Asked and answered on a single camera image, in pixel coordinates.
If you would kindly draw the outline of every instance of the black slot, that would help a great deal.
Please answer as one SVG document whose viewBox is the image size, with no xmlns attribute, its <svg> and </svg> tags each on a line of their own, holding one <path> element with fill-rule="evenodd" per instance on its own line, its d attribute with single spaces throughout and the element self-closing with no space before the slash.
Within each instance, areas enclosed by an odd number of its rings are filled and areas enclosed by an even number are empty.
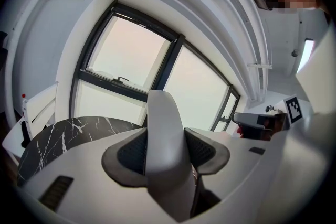
<svg viewBox="0 0 336 224">
<path fill-rule="evenodd" d="M 46 192 L 42 195 L 39 201 L 50 210 L 55 211 L 64 198 L 65 193 L 68 191 L 72 181 L 73 178 L 71 177 L 57 177 L 46 190 Z"/>
<path fill-rule="evenodd" d="M 265 152 L 265 149 L 263 149 L 263 148 L 260 148 L 260 147 L 251 147 L 248 151 L 251 151 L 251 152 L 253 152 L 253 153 L 257 153 L 257 154 L 259 154 L 259 155 L 262 155 L 262 154 L 264 154 L 264 152 Z"/>
</svg>

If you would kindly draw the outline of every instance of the white pipe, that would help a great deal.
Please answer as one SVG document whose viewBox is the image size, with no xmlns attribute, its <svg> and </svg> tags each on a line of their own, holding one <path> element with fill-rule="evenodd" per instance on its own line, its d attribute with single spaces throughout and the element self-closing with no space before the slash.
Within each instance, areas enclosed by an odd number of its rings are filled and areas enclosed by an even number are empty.
<svg viewBox="0 0 336 224">
<path fill-rule="evenodd" d="M 32 11 L 34 10 L 35 6 L 39 1 L 40 0 L 27 0 L 25 2 L 18 15 L 15 26 L 13 27 L 13 30 L 8 38 L 8 44 L 7 44 L 8 55 L 5 69 L 5 112 L 8 125 L 10 128 L 13 128 L 14 125 L 16 124 L 14 105 L 13 105 L 13 86 L 12 86 L 15 53 L 22 30 L 30 14 L 32 13 Z"/>
</svg>

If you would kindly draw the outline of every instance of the black vent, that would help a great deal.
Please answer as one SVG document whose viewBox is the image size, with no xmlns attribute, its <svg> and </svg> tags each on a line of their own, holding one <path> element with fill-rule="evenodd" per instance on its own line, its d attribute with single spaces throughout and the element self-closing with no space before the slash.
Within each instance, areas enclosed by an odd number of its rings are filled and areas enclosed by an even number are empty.
<svg viewBox="0 0 336 224">
<path fill-rule="evenodd" d="M 67 176 L 59 176 L 50 185 L 47 191 L 40 198 L 40 202 L 48 207 L 50 210 L 55 211 L 62 201 L 65 193 L 69 189 L 73 178 Z"/>
<path fill-rule="evenodd" d="M 203 142 L 201 139 L 198 139 L 188 132 L 185 133 L 185 137 L 188 145 L 190 160 L 195 168 L 205 164 L 215 156 L 216 150 L 209 144 Z"/>
<path fill-rule="evenodd" d="M 144 175 L 147 150 L 147 134 L 143 133 L 117 152 L 118 161 L 126 168 Z"/>
</svg>

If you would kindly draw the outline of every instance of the window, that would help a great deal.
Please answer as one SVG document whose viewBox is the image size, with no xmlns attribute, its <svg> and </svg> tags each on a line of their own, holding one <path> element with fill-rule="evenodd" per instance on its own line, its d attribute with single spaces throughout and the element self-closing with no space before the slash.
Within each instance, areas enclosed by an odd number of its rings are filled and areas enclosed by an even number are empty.
<svg viewBox="0 0 336 224">
<path fill-rule="evenodd" d="M 123 119 L 142 125 L 146 103 L 100 88 L 80 80 L 78 82 L 75 115 L 104 116 Z"/>
<path fill-rule="evenodd" d="M 99 38 L 86 70 L 148 92 L 170 42 L 125 19 L 113 17 Z"/>
<path fill-rule="evenodd" d="M 174 98 L 183 127 L 209 130 L 228 85 L 185 46 L 164 91 Z"/>
<path fill-rule="evenodd" d="M 173 96 L 184 127 L 204 130 L 224 130 L 239 100 L 225 76 L 183 35 L 115 1 L 81 52 L 69 116 L 106 116 L 146 126 L 151 89 Z"/>
<path fill-rule="evenodd" d="M 239 94 L 232 86 L 230 86 L 225 96 L 223 106 L 219 111 L 211 131 L 221 132 L 227 129 L 238 106 L 239 98 Z"/>
</svg>

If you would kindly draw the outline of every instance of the black window frame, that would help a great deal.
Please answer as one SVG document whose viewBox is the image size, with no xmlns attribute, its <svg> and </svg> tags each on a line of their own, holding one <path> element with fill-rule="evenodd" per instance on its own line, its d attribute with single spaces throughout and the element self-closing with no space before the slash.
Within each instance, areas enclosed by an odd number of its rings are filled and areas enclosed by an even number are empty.
<svg viewBox="0 0 336 224">
<path fill-rule="evenodd" d="M 236 98 L 236 101 L 235 101 L 235 104 L 234 104 L 234 106 L 232 108 L 232 111 L 231 111 L 231 114 L 230 114 L 229 118 L 223 118 L 222 115 L 224 113 L 224 110 L 226 108 L 227 102 L 228 102 L 231 94 Z M 225 125 L 225 127 L 223 129 L 223 131 L 226 131 L 226 129 L 229 126 L 229 123 L 232 120 L 233 115 L 235 114 L 235 111 L 236 111 L 236 108 L 238 106 L 239 101 L 240 101 L 240 94 L 237 92 L 237 90 L 235 89 L 235 87 L 231 84 L 229 86 L 229 89 L 228 89 L 226 95 L 225 95 L 225 99 L 224 99 L 223 105 L 222 105 L 221 109 L 219 110 L 219 113 L 218 113 L 218 115 L 217 115 L 217 117 L 216 117 L 216 119 L 214 121 L 214 124 L 212 125 L 210 131 L 214 131 L 216 129 L 216 127 L 217 127 L 217 125 L 218 125 L 219 122 L 226 122 L 226 125 Z"/>
<path fill-rule="evenodd" d="M 132 7 L 121 4 L 117 0 L 115 0 L 104 11 L 104 13 L 100 16 L 100 18 L 96 22 L 78 58 L 75 72 L 73 74 L 74 76 L 72 78 L 71 91 L 70 91 L 70 101 L 69 101 L 69 117 L 70 118 L 73 117 L 75 114 L 76 95 L 77 95 L 77 87 L 78 87 L 79 80 L 83 80 L 90 84 L 96 85 L 100 88 L 124 95 L 126 97 L 130 97 L 132 99 L 136 99 L 142 102 L 147 102 L 147 96 L 148 96 L 147 92 L 138 90 L 128 85 L 124 85 L 123 83 L 115 82 L 111 79 L 108 79 L 106 77 L 100 76 L 98 74 L 95 74 L 93 72 L 86 70 L 86 67 L 88 66 L 88 62 L 94 51 L 94 48 L 96 47 L 96 44 L 101 34 L 103 33 L 104 29 L 106 28 L 107 24 L 110 22 L 113 16 L 128 20 L 135 24 L 138 24 L 141 27 L 144 27 L 152 31 L 171 42 L 166 52 L 166 55 L 161 63 L 161 66 L 159 67 L 159 70 L 156 74 L 151 90 L 163 90 L 164 89 L 168 81 L 169 75 L 171 74 L 173 70 L 174 64 L 177 61 L 177 57 L 179 56 L 180 50 L 182 49 L 182 46 L 185 46 L 193 54 L 198 56 L 201 61 L 206 63 L 206 65 L 209 66 L 229 86 L 230 90 L 226 96 L 226 102 L 224 101 L 224 104 L 221 107 L 219 112 L 222 111 L 223 113 L 225 105 L 227 104 L 228 97 L 230 96 L 231 92 L 235 92 L 237 94 L 238 96 L 237 100 L 239 101 L 240 95 L 235 90 L 233 85 L 220 72 L 220 70 L 204 56 L 203 53 L 201 53 L 197 48 L 195 48 L 190 42 L 188 42 L 185 39 L 184 35 L 175 32 L 174 30 L 170 29 L 169 27 L 165 26 L 163 23 L 150 17 L 149 15 L 139 10 L 136 10 Z M 215 120 L 215 123 L 217 122 L 216 124 L 218 124 L 219 121 L 224 121 L 221 118 L 219 118 L 219 115 L 221 115 L 221 113 L 217 115 L 217 118 Z M 147 120 L 145 117 L 145 120 L 143 123 L 144 127 L 146 127 L 146 122 Z"/>
</svg>

